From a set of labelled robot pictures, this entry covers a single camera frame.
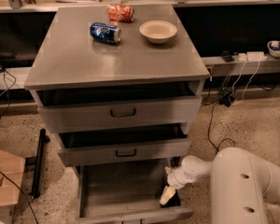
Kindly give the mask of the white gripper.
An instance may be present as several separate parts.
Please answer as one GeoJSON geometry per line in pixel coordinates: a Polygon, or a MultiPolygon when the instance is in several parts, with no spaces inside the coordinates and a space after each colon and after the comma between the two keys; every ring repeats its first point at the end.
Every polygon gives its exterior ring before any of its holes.
{"type": "Polygon", "coordinates": [[[169,186],[165,186],[160,198],[160,204],[167,204],[171,198],[175,195],[176,189],[184,188],[188,182],[189,177],[180,168],[171,169],[170,167],[164,167],[165,173],[167,174],[167,183],[169,186]]]}

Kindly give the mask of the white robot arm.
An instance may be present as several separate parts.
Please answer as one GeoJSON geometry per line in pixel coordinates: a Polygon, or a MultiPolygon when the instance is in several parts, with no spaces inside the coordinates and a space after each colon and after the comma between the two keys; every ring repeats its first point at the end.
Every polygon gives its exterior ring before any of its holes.
{"type": "Polygon", "coordinates": [[[187,184],[210,179],[211,224],[268,224],[265,205],[280,204],[280,167],[238,147],[222,149],[212,161],[187,156],[165,171],[161,205],[187,184]]]}

